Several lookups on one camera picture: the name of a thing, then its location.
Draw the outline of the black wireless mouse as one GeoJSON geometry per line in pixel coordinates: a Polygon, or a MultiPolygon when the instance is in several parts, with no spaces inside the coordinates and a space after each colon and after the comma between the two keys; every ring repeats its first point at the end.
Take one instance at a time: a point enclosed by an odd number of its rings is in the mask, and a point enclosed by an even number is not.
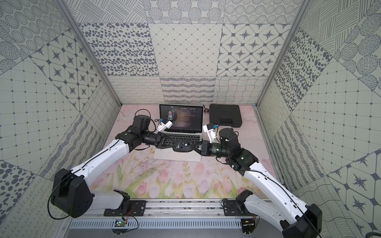
{"type": "Polygon", "coordinates": [[[172,149],[175,152],[188,153],[193,151],[193,142],[188,140],[179,140],[174,143],[172,149]]]}

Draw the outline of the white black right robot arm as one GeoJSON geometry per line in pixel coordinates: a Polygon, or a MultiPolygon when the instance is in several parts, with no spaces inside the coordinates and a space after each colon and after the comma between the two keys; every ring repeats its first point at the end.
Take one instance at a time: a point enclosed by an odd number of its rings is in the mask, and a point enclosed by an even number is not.
{"type": "Polygon", "coordinates": [[[236,200],[238,210],[266,220],[285,238],[318,238],[322,231],[322,211],[315,204],[306,204],[277,181],[249,150],[241,147],[233,129],[217,131],[217,126],[203,126],[208,140],[194,146],[201,156],[225,158],[224,165],[255,184],[271,202],[262,202],[245,190],[236,200]]]}

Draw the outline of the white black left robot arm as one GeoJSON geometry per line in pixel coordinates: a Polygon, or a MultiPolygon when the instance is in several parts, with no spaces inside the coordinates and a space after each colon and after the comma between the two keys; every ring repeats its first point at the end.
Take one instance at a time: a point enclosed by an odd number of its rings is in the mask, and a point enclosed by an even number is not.
{"type": "Polygon", "coordinates": [[[151,121],[151,117],[146,115],[135,116],[133,124],[117,134],[103,150],[70,170],[58,171],[48,203],[72,218],[100,209],[111,210],[121,216],[128,215],[131,205],[130,196],[126,192],[95,192],[90,191],[89,187],[111,165],[141,144],[161,146],[164,130],[170,129],[172,122],[161,122],[156,131],[150,132],[148,128],[151,121]]]}

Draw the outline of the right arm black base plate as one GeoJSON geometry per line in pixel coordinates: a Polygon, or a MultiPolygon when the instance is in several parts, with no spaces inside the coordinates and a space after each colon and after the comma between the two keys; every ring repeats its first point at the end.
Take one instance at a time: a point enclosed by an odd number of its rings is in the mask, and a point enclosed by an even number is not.
{"type": "Polygon", "coordinates": [[[224,211],[224,216],[254,216],[255,214],[249,212],[244,204],[250,195],[254,195],[253,192],[246,189],[234,200],[222,199],[220,205],[224,211]]]}

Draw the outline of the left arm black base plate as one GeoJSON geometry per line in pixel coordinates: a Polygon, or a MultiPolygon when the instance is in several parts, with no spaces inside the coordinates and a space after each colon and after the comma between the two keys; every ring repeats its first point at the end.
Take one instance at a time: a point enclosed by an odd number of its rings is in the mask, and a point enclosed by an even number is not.
{"type": "Polygon", "coordinates": [[[123,191],[114,189],[114,192],[123,197],[121,205],[117,209],[106,209],[104,211],[105,217],[113,216],[139,216],[142,217],[145,212],[146,200],[131,200],[131,197],[123,191]]]}

